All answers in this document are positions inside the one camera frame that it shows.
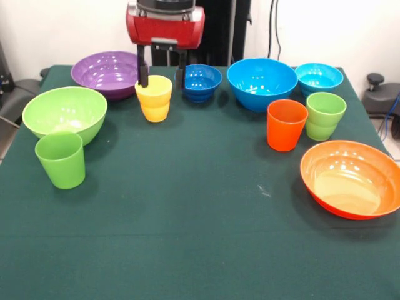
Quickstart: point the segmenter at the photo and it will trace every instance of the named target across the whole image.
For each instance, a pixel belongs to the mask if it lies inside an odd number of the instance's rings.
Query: plastic cup
[[[308,117],[300,102],[281,99],[272,102],[267,111],[267,141],[276,151],[293,150]]]
[[[167,77],[150,75],[147,87],[135,84],[136,94],[144,117],[150,122],[161,122],[167,118],[173,83]]]
[[[36,143],[35,153],[57,188],[72,189],[84,181],[83,140],[77,133],[48,134]]]
[[[335,131],[346,111],[342,97],[330,92],[315,92],[307,97],[307,135],[315,141],[326,141]]]

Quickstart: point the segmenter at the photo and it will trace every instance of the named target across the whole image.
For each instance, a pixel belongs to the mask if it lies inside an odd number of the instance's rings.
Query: green bowl
[[[36,96],[24,108],[22,120],[38,138],[58,131],[72,131],[87,145],[103,125],[106,111],[106,98],[99,92],[68,86]]]

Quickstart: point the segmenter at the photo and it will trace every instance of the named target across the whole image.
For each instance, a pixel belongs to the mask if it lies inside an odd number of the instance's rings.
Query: light blue bowl
[[[304,97],[316,92],[332,92],[343,82],[343,74],[327,64],[310,62],[296,68],[300,90]]]
[[[237,100],[247,109],[267,111],[269,103],[287,98],[296,87],[294,69],[269,58],[247,58],[227,70],[227,78]]]
[[[205,64],[186,66],[184,95],[192,102],[207,101],[223,80],[223,75],[215,67]]]

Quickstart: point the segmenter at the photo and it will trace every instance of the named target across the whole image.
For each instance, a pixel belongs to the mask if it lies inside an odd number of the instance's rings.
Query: bowl
[[[286,99],[298,83],[294,69],[268,58],[247,58],[227,70],[237,100],[247,109],[265,112],[269,103]]]
[[[22,112],[26,127],[38,138],[58,131],[78,133],[87,145],[99,132],[107,111],[106,98],[86,87],[52,89],[33,98]]]
[[[373,219],[400,208],[400,167],[374,147],[322,142],[304,154],[300,170],[313,198],[342,218]]]
[[[192,102],[207,101],[223,80],[223,75],[215,67],[205,64],[186,66],[184,95]]]
[[[331,92],[343,82],[343,74],[327,64],[310,62],[296,68],[300,90],[304,97],[315,92]]]
[[[99,91],[108,100],[122,100],[135,93],[138,57],[124,51],[96,53],[77,62],[71,77],[80,86]]]

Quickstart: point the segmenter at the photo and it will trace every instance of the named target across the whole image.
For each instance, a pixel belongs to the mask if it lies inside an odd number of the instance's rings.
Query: white floor
[[[7,151],[10,148],[11,144],[13,143],[13,140],[17,132],[18,129],[12,126],[8,126],[7,128],[4,129],[4,135],[2,132],[1,136],[3,138],[0,140],[0,164],[3,161],[4,157],[6,156]]]
[[[376,131],[378,131],[383,119],[371,119],[372,123],[374,124]],[[392,134],[390,132],[390,128],[391,128],[391,121],[389,120],[388,123],[388,132],[387,132],[387,136],[386,139],[383,141],[383,144],[385,145],[386,149],[389,151],[389,153],[391,154],[391,156],[395,159],[395,160],[400,160],[400,141],[396,141],[393,139]],[[384,128],[384,132],[382,134],[382,139],[385,136],[385,131],[386,131],[386,127]]]

